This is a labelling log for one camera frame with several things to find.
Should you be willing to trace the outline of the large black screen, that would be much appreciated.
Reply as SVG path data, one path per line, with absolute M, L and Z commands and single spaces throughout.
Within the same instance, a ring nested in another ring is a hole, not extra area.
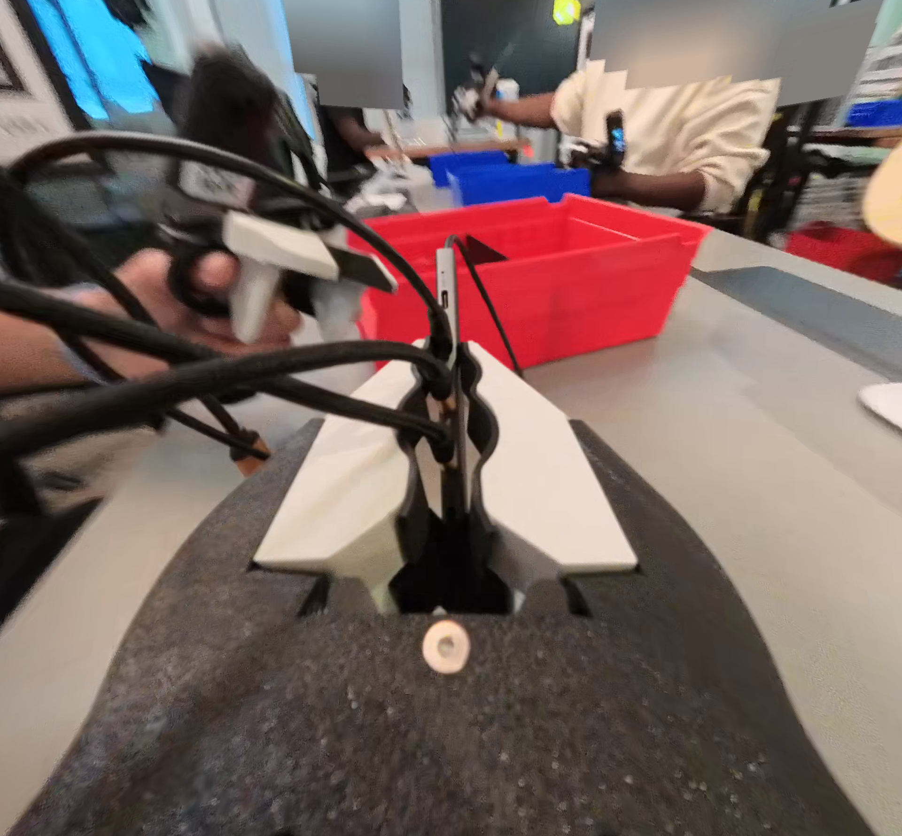
M 581 9 L 594 0 L 576 0 Z M 576 70 L 580 21 L 559 24 L 555 0 L 440 0 L 445 103 L 468 82 L 475 55 L 522 95 L 547 93 Z

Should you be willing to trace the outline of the grey USB hub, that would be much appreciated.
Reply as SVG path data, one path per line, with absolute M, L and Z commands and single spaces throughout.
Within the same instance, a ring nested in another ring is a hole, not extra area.
M 461 336 L 459 319 L 459 294 L 457 262 L 462 260 L 468 269 L 471 281 L 478 290 L 482 302 L 489 311 L 496 331 L 500 334 L 507 357 L 513 365 L 513 371 L 523 377 L 523 369 L 513 350 L 511 340 L 504 328 L 502 320 L 494 307 L 490 295 L 485 288 L 476 265 L 469 261 L 465 248 L 466 235 L 451 234 L 442 248 L 435 253 L 435 275 L 437 297 L 445 312 L 452 337 L 452 350 L 447 366 L 452 374 L 453 391 L 448 399 L 441 403 L 440 416 L 448 424 L 455 439 L 455 455 L 441 473 L 442 519 L 445 526 L 452 526 L 467 521 L 469 510 L 467 477 L 467 415 L 468 398 L 464 390 L 463 367 L 461 359 Z

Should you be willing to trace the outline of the wooden table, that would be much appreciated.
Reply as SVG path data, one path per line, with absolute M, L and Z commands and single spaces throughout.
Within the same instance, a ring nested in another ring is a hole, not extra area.
M 431 158 L 445 154 L 472 154 L 482 152 L 502 152 L 519 154 L 532 151 L 529 139 L 514 138 L 507 140 L 489 139 L 477 141 L 452 141 L 446 143 L 402 143 L 400 147 L 388 144 L 369 148 L 366 155 L 369 159 L 401 160 Z

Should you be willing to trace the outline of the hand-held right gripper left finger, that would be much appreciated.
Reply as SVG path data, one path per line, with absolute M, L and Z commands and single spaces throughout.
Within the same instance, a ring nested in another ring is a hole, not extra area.
M 264 570 L 322 574 L 365 586 L 380 612 L 390 581 L 421 560 L 434 515 L 418 436 L 328 415 L 253 557 Z

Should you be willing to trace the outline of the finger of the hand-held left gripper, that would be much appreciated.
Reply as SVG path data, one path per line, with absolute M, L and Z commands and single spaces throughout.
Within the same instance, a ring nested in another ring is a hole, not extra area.
M 283 271 L 330 282 L 346 279 L 387 293 L 399 287 L 375 255 L 330 244 L 306 229 L 228 211 L 221 234 L 225 248 L 240 262 L 234 293 L 273 289 Z
M 361 339 L 359 321 L 366 287 L 356 282 L 314 282 L 310 306 L 325 344 Z

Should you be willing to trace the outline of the black hand-held device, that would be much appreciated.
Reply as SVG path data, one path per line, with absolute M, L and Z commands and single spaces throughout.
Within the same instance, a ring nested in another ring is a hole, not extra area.
M 601 141 L 568 136 L 558 155 L 562 167 L 587 169 L 590 172 L 615 172 L 622 167 L 627 153 L 623 114 L 615 110 L 607 114 L 604 122 Z
M 512 78 L 502 77 L 494 66 L 486 64 L 477 53 L 468 55 L 467 79 L 452 95 L 454 116 L 474 124 L 488 115 L 492 101 L 512 102 L 520 98 L 520 86 Z

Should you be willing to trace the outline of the red storage bin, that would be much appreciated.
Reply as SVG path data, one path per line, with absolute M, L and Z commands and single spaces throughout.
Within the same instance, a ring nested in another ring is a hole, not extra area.
M 827 222 L 805 224 L 790 233 L 784 251 L 859 278 L 900 282 L 901 251 L 873 233 Z
M 502 256 L 477 271 L 523 369 L 657 337 L 711 230 L 575 195 L 366 223 L 431 289 L 450 235 Z

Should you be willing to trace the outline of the white sign black pattern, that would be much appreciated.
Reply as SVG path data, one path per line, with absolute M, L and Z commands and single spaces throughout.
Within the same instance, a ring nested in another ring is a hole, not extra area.
M 70 119 L 13 4 L 1 0 L 2 163 L 71 131 Z

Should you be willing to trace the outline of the black cable blue plugs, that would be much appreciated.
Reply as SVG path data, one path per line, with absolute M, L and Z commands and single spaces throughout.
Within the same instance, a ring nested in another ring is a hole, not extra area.
M 251 178 L 273 186 L 278 192 L 299 199 L 322 217 L 343 225 L 372 247 L 407 280 L 426 306 L 430 324 L 430 350 L 438 360 L 447 361 L 453 351 L 453 337 L 445 310 L 417 270 L 389 242 L 340 203 L 314 188 L 300 184 L 286 175 L 250 159 L 207 144 L 175 136 L 123 131 L 84 131 L 41 143 L 17 157 L 8 167 L 11 178 L 24 185 L 29 177 L 44 167 L 76 154 L 125 152 L 153 154 L 178 161 L 196 162 Z

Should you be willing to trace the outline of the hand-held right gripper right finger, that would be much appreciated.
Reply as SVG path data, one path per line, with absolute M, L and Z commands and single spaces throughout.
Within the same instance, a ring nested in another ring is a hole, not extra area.
M 567 414 L 468 342 L 461 347 L 471 508 L 480 560 L 514 595 L 574 575 L 633 573 L 638 558 Z

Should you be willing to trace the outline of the person's left hand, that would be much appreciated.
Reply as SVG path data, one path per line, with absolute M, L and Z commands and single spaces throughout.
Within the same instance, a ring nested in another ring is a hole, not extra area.
M 148 249 L 137 253 L 116 271 L 116 279 L 140 301 L 153 321 L 165 332 L 227 356 L 243 356 L 293 345 L 303 326 L 302 316 L 282 300 L 274 300 L 267 310 L 259 338 L 244 344 L 233 333 L 227 318 L 202 316 L 180 302 L 168 283 L 172 258 L 164 251 Z M 238 281 L 239 261 L 215 251 L 193 268 L 193 284 L 205 296 L 227 301 Z

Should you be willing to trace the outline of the grey desk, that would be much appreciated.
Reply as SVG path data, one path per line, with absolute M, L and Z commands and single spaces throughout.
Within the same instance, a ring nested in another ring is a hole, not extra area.
M 240 484 L 170 430 L 2 628 L 2 834 L 900 834 L 900 434 L 711 233 L 664 333 L 535 369 L 638 573 L 429 621 L 252 571 L 315 426 Z

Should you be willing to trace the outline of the person's left forearm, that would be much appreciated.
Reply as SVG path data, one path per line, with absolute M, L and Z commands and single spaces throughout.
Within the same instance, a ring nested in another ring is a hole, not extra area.
M 62 342 L 43 325 L 1 313 L 1 392 L 86 384 L 64 356 Z

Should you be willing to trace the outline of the blue storage bin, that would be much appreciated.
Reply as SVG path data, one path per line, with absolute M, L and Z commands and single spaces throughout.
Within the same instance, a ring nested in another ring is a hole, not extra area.
M 435 154 L 427 160 L 434 185 L 437 188 L 450 188 L 450 178 L 459 177 L 462 172 L 504 166 L 509 163 L 509 154 L 499 150 Z
M 557 203 L 566 195 L 591 195 L 589 170 L 562 168 L 553 163 L 462 168 L 448 172 L 447 181 L 457 208 L 536 198 Z

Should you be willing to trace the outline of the white stand with black board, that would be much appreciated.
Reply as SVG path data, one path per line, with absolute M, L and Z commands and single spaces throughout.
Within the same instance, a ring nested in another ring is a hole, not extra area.
M 871 178 L 863 200 L 863 218 L 877 238 L 901 249 L 901 143 L 891 150 Z M 864 410 L 901 430 L 901 383 L 873 384 L 861 389 Z

